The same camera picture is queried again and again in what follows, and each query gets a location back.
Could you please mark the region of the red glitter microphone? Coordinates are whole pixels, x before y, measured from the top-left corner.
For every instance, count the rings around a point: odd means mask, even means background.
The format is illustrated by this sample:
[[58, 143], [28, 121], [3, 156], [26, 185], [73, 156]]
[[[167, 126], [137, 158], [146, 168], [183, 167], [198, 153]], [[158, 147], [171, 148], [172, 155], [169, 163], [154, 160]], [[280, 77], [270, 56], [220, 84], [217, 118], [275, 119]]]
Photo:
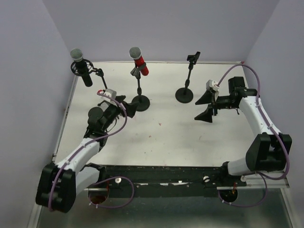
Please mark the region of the red glitter microphone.
[[146, 66], [146, 62], [142, 57], [142, 51], [139, 47], [132, 47], [129, 50], [129, 56], [134, 60], [135, 65], [140, 67], [140, 72], [143, 76], [148, 76], [149, 69]]

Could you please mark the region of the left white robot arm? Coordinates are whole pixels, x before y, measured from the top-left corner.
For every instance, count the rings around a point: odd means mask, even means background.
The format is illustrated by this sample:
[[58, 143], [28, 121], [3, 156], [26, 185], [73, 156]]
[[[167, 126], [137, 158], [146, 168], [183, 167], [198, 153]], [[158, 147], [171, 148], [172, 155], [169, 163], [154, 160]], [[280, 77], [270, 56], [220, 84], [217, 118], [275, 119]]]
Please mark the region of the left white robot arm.
[[125, 102], [125, 96], [100, 93], [102, 102], [88, 111], [87, 128], [81, 143], [58, 163], [47, 164], [41, 173], [35, 203], [50, 211], [67, 213], [86, 187], [98, 183], [102, 168], [87, 162], [97, 155], [111, 136], [109, 126], [118, 116], [133, 118], [139, 102]]

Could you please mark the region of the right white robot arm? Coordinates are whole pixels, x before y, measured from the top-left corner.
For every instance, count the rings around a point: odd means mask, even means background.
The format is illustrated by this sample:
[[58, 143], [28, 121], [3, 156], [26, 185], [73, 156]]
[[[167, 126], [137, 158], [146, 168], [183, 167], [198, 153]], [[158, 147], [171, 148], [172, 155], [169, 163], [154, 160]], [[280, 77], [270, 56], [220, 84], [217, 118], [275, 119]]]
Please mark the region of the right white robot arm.
[[239, 109], [253, 132], [254, 140], [242, 159], [225, 163], [228, 175], [241, 176], [256, 171], [282, 171], [287, 167], [286, 155], [292, 139], [283, 134], [267, 115], [256, 89], [247, 88], [243, 77], [228, 80], [229, 94], [219, 95], [216, 81], [206, 83], [206, 92], [195, 103], [207, 105], [207, 109], [195, 120], [211, 123], [221, 109]]

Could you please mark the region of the round-base mic stand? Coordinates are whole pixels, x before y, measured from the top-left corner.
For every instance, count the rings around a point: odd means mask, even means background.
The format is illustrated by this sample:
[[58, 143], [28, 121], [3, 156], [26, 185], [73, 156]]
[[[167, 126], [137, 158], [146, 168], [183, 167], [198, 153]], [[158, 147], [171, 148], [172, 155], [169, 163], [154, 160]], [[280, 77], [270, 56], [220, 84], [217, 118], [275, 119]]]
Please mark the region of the round-base mic stand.
[[146, 63], [141, 66], [135, 65], [131, 70], [130, 74], [137, 79], [137, 96], [132, 99], [132, 102], [139, 102], [137, 106], [138, 112], [144, 112], [150, 107], [150, 100], [148, 97], [142, 95], [142, 88], [140, 84], [141, 80], [141, 71], [146, 67]]
[[185, 81], [185, 85], [182, 88], [179, 88], [175, 93], [175, 98], [178, 102], [187, 104], [193, 100], [193, 92], [189, 89], [190, 85], [190, 76], [193, 70], [194, 65], [196, 65], [198, 59], [200, 57], [200, 52], [197, 51], [194, 55], [188, 55], [187, 61], [189, 62], [188, 66], [188, 76]]

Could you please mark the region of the black glitter microphone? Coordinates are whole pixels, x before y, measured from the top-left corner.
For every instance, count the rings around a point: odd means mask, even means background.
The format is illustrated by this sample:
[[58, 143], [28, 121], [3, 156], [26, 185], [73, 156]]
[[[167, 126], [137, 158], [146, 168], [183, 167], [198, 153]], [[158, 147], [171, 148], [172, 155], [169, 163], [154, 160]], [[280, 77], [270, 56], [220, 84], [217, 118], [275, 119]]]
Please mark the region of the black glitter microphone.
[[87, 62], [83, 58], [83, 52], [78, 48], [74, 48], [70, 51], [70, 56], [73, 60], [71, 64], [72, 73], [81, 77], [86, 87], [91, 87], [93, 82], [88, 71]]

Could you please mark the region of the black tripod mic stand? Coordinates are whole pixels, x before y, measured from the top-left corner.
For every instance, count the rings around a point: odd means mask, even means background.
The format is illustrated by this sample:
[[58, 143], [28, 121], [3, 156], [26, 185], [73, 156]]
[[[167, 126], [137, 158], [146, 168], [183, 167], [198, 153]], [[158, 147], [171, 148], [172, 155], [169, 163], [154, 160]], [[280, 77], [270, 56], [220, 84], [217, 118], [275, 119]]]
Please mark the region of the black tripod mic stand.
[[88, 66], [88, 71], [89, 73], [95, 73], [97, 76], [99, 76], [102, 79], [102, 82], [104, 84], [105, 89], [107, 89], [107, 84], [104, 78], [104, 72], [101, 68], [96, 68], [94, 67], [93, 63], [87, 59], [85, 59], [87, 62], [87, 66]]

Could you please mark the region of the black front mounting rail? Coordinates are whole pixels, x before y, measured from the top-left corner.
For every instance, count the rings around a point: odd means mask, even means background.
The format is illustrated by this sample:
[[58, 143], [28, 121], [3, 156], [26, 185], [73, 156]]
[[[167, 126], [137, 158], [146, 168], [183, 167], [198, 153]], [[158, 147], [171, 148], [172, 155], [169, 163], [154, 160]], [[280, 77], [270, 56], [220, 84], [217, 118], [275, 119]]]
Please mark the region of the black front mounting rail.
[[240, 176], [224, 167], [98, 165], [98, 181], [92, 193], [109, 191], [111, 198], [215, 197], [217, 189], [245, 187]]

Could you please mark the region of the aluminium frame profile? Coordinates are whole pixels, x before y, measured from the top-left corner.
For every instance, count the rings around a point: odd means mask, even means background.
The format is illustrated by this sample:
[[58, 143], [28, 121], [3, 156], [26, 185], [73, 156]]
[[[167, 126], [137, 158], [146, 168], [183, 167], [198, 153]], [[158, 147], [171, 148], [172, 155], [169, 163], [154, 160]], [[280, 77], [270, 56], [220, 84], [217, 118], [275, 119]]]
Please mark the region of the aluminium frame profile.
[[[93, 63], [94, 67], [101, 68], [107, 89], [112, 89], [118, 95], [125, 95], [125, 101], [131, 103], [137, 96], [137, 79], [130, 74], [135, 67], [134, 62], [113, 62], [114, 71], [109, 71], [109, 63]], [[253, 132], [246, 117], [239, 109], [221, 109], [214, 116], [212, 123], [197, 121], [194, 118], [207, 109], [206, 104], [195, 105], [202, 95], [194, 96], [190, 103], [183, 104], [176, 100], [178, 90], [178, 71], [181, 64], [151, 63], [149, 65], [150, 82], [141, 84], [142, 95], [150, 100], [150, 107], [144, 112], [136, 111], [133, 118], [124, 119], [118, 116], [108, 128], [111, 136], [107, 139], [104, 148], [87, 164], [98, 165], [130, 165], [130, 166], [182, 166], [182, 167], [224, 167], [226, 162], [242, 159], [254, 140]], [[229, 94], [228, 80], [233, 77], [243, 77], [244, 73], [235, 74], [234, 70], [244, 68], [243, 64], [229, 66], [227, 70], [220, 69], [220, 77], [215, 79], [219, 86], [219, 95]], [[88, 126], [88, 111], [102, 102], [97, 91], [105, 90], [102, 79], [95, 73], [90, 74], [93, 81], [91, 87], [84, 82], [73, 87], [74, 93], [69, 100], [68, 113], [63, 123], [58, 148], [71, 141], [73, 149], [81, 143]], [[77, 89], [87, 88], [89, 92], [84, 98], [75, 93]], [[66, 152], [60, 158], [56, 151], [51, 162], [58, 163], [71, 152]], [[285, 179], [289, 170], [288, 154], [287, 167], [282, 171], [256, 171], [241, 175], [241, 181], [248, 185], [254, 177], [263, 180], [262, 186], [268, 188], [270, 181]], [[238, 189], [217, 189], [222, 203], [234, 206], [238, 197]], [[108, 199], [109, 191], [104, 194], [92, 193], [88, 189], [89, 205], [103, 208], [105, 204], [101, 198]]]

